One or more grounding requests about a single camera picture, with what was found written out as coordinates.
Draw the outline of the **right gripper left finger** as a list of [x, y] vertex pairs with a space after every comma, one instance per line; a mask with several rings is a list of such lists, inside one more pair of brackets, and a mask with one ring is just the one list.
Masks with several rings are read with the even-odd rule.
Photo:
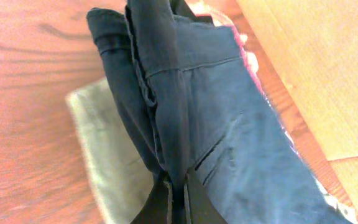
[[141, 211], [131, 224], [172, 224], [172, 185], [167, 179], [159, 179], [153, 186]]

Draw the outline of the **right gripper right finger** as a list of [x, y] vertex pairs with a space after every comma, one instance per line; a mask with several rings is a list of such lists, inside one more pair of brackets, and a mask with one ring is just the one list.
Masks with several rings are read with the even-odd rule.
[[184, 203], [186, 224], [227, 224], [214, 208], [192, 168], [185, 176]]

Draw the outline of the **navy blue shorts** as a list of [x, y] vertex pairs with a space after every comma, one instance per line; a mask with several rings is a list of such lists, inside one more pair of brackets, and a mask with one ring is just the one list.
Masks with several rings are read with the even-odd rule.
[[193, 176], [227, 223], [346, 222], [254, 82], [235, 28], [184, 1], [128, 1], [86, 19], [130, 138], [170, 183], [171, 221], [185, 221]]

